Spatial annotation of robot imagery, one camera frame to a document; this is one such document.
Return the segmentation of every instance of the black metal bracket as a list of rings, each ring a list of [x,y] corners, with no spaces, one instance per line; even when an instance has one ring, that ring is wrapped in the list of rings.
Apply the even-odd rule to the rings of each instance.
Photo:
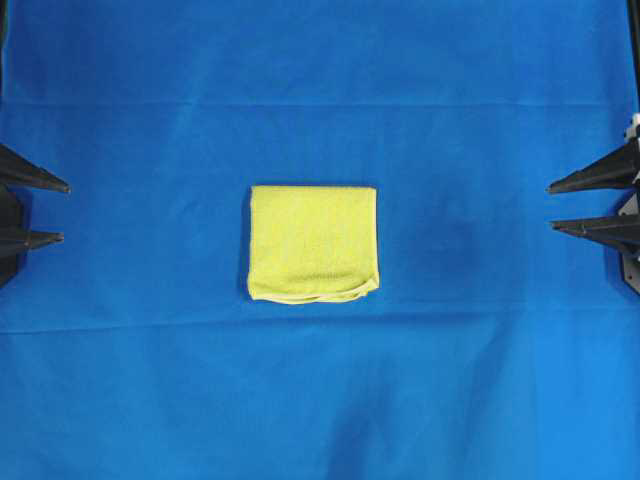
[[[61,242],[61,233],[25,229],[23,206],[6,185],[70,192],[69,185],[0,145],[0,287],[18,273],[19,256],[29,250]]]
[[[627,0],[631,47],[640,105],[640,0]],[[636,190],[613,217],[586,218],[551,222],[554,230],[615,248],[621,256],[624,281],[640,294],[640,117],[631,121],[627,143],[588,167],[553,182],[551,194],[600,188]]]

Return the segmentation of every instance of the blue backdrop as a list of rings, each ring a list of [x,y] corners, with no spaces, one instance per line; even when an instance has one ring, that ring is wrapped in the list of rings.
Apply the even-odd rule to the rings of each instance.
[[[637,109],[625,2],[10,2],[0,477],[636,479],[640,298],[545,187]],[[251,302],[249,187],[379,191],[381,288]]]

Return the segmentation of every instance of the folded towel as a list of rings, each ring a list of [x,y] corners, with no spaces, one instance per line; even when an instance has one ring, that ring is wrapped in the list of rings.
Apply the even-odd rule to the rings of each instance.
[[[375,189],[253,187],[250,263],[254,300],[340,303],[375,290]]]

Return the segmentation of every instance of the towel fold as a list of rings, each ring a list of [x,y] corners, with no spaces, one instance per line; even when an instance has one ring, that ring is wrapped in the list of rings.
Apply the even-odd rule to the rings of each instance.
[[[376,191],[256,186],[251,194],[254,300],[341,303],[380,285]]]

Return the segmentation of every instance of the blue fabric surface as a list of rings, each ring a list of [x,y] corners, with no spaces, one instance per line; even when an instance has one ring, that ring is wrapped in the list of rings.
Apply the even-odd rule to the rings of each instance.
[[[624,2],[10,2],[68,180],[0,291],[0,478],[635,479],[639,299],[549,197],[637,109]],[[251,302],[248,189],[378,188],[381,288]]]

